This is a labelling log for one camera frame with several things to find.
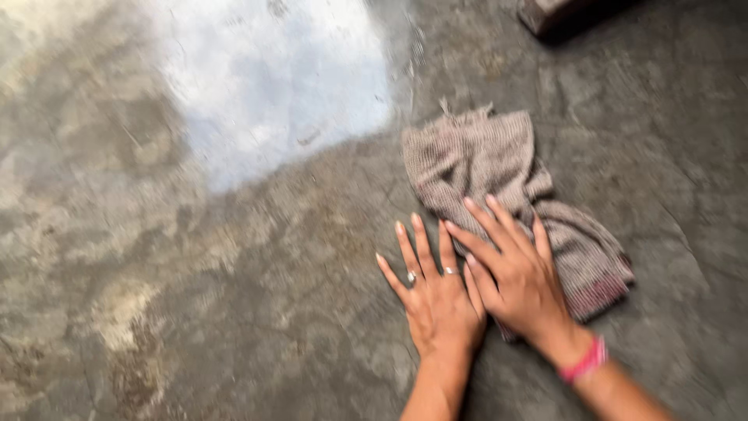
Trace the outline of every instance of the pink bracelet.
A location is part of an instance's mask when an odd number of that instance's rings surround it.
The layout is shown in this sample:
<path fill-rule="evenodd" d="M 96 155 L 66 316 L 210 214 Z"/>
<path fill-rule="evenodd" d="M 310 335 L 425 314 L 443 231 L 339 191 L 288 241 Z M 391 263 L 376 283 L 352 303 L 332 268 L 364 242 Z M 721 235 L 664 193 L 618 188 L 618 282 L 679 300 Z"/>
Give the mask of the pink bracelet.
<path fill-rule="evenodd" d="M 560 369 L 559 376 L 567 383 L 574 383 L 577 378 L 585 373 L 591 372 L 602 366 L 607 361 L 607 348 L 605 348 L 605 341 L 602 337 L 595 337 L 592 340 L 589 350 L 584 357 L 573 367 L 567 369 Z"/>

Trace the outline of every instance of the gray rag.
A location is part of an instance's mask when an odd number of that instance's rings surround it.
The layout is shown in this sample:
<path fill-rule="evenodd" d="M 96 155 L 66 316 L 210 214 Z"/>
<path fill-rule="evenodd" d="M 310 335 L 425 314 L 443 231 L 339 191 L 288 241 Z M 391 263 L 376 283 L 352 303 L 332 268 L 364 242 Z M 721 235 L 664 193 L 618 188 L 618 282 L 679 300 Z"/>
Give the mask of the gray rag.
<path fill-rule="evenodd" d="M 527 112 L 490 116 L 493 105 L 445 115 L 423 129 L 402 134 L 405 168 L 416 194 L 436 216 L 492 243 L 462 204 L 471 197 L 485 207 L 492 193 L 515 215 L 525 233 L 533 210 L 548 232 L 568 310 L 586 321 L 626 295 L 634 274 L 618 241 L 581 211 L 549 199 L 551 175 L 534 159 L 533 126 Z M 455 242 L 461 255 L 465 248 Z M 514 333 L 499 323 L 504 339 Z"/>

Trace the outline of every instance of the hand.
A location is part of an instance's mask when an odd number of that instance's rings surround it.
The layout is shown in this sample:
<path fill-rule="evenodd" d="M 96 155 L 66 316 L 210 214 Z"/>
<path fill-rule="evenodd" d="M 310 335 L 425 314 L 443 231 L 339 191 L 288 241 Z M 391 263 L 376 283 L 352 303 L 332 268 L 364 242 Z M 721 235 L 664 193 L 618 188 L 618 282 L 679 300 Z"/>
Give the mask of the hand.
<path fill-rule="evenodd" d="M 439 274 L 429 249 L 423 221 L 415 213 L 411 221 L 415 230 L 418 258 L 413 253 L 405 226 L 395 225 L 402 258 L 408 272 L 416 273 L 413 288 L 407 289 L 377 254 L 377 262 L 392 289 L 405 306 L 405 315 L 421 362 L 436 358 L 442 363 L 472 362 L 485 331 L 485 309 L 470 269 L 465 265 L 465 287 L 459 274 Z M 456 269 L 457 260 L 443 222 L 439 222 L 439 252 L 444 267 Z"/>
<path fill-rule="evenodd" d="M 500 252 L 457 225 L 446 224 L 449 233 L 471 251 L 467 262 L 486 310 L 556 366 L 575 364 L 588 349 L 592 335 L 568 314 L 551 245 L 540 219 L 536 216 L 533 221 L 533 245 L 495 197 L 488 195 L 486 203 L 496 218 L 471 199 L 465 199 L 465 207 Z"/>

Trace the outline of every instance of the finger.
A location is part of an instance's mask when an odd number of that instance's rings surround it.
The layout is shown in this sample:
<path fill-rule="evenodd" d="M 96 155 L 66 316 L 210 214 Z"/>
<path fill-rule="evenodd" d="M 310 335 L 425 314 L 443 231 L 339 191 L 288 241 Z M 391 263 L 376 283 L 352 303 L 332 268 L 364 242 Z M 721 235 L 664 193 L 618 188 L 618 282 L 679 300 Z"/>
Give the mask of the finger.
<path fill-rule="evenodd" d="M 426 235 L 426 229 L 423 227 L 423 220 L 418 214 L 413 213 L 411 215 L 411 222 L 413 223 L 413 231 L 415 231 L 416 250 L 418 251 L 418 261 L 420 262 L 423 275 L 426 279 L 441 277 L 439 271 L 436 270 L 436 263 L 434 263 L 434 256 L 431 254 L 429 237 Z"/>
<path fill-rule="evenodd" d="M 485 203 L 494 215 L 496 215 L 496 219 L 506 229 L 506 232 L 512 237 L 515 244 L 517 244 L 517 247 L 528 257 L 535 255 L 535 247 L 530 242 L 530 239 L 527 238 L 527 235 L 522 231 L 522 228 L 517 224 L 512 214 L 504 209 L 504 206 L 501 206 L 501 203 L 496 200 L 496 197 L 494 195 L 486 195 Z"/>
<path fill-rule="evenodd" d="M 473 274 L 470 272 L 470 266 L 467 263 L 465 263 L 465 269 L 463 272 L 465 273 L 467 296 L 470 298 L 470 303 L 473 304 L 473 308 L 475 309 L 475 313 L 478 314 L 478 318 L 482 320 L 485 317 L 485 307 L 483 306 L 483 300 L 478 291 L 478 285 L 476 285 Z"/>
<path fill-rule="evenodd" d="M 494 217 L 488 214 L 485 210 L 481 209 L 480 206 L 471 198 L 466 197 L 464 199 L 465 207 L 467 210 L 478 220 L 478 223 L 485 229 L 488 236 L 499 246 L 502 253 L 514 252 L 517 250 L 512 236 L 506 232 L 504 228 Z"/>
<path fill-rule="evenodd" d="M 400 301 L 402 301 L 403 305 L 405 307 L 408 307 L 411 293 L 405 285 L 400 282 L 399 279 L 397 279 L 397 276 L 390 268 L 390 265 L 387 263 L 387 260 L 384 259 L 379 253 L 376 253 L 376 262 L 379 264 L 379 269 L 381 269 L 382 273 L 384 273 L 384 277 L 387 278 L 387 282 L 390 283 L 390 286 L 395 291 L 395 294 L 400 298 Z"/>
<path fill-rule="evenodd" d="M 454 270 L 457 269 L 457 257 L 455 256 L 455 248 L 452 245 L 452 236 L 447 231 L 447 227 L 444 226 L 444 221 L 439 220 L 439 256 L 441 259 L 442 267 L 450 267 Z"/>
<path fill-rule="evenodd" d="M 467 266 L 470 268 L 470 275 L 474 279 L 475 285 L 480 293 L 483 306 L 492 315 L 500 313 L 504 305 L 504 299 L 501 297 L 501 293 L 499 292 L 493 277 L 491 277 L 491 274 L 486 270 L 485 266 L 477 261 L 475 256 L 472 254 L 468 254 L 466 260 Z"/>
<path fill-rule="evenodd" d="M 491 272 L 498 273 L 501 268 L 503 256 L 494 247 L 478 238 L 475 234 L 459 228 L 451 221 L 446 221 L 444 226 L 447 231 L 470 250 L 478 260 L 483 262 Z"/>
<path fill-rule="evenodd" d="M 420 288 L 420 285 L 425 286 L 426 279 L 423 278 L 423 272 L 418 264 L 418 259 L 415 253 L 413 253 L 413 247 L 411 247 L 411 241 L 408 239 L 408 232 L 405 231 L 405 225 L 402 222 L 397 221 L 395 223 L 395 232 L 397 233 L 397 241 L 400 243 L 400 252 L 402 253 L 402 260 L 405 261 L 405 268 L 408 272 L 416 273 L 416 280 L 413 283 L 413 288 Z"/>
<path fill-rule="evenodd" d="M 548 233 L 545 231 L 543 222 L 537 213 L 533 217 L 533 234 L 535 235 L 535 248 L 538 250 L 540 258 L 552 265 L 554 254 L 551 251 L 551 242 L 548 240 Z"/>

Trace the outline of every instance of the concrete floor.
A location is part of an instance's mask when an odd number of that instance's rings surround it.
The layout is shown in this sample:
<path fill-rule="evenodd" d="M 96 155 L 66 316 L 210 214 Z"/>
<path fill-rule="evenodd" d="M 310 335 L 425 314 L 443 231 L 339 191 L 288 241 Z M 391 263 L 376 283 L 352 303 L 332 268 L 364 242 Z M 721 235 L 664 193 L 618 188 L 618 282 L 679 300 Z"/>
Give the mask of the concrete floor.
<path fill-rule="evenodd" d="M 423 211 L 398 132 L 443 96 L 532 112 L 634 262 L 595 329 L 683 420 L 742 419 L 748 4 L 556 48 L 515 5 L 3 1 L 0 420 L 396 419 L 417 354 L 373 256 Z M 590 418 L 489 328 L 465 419 Z"/>

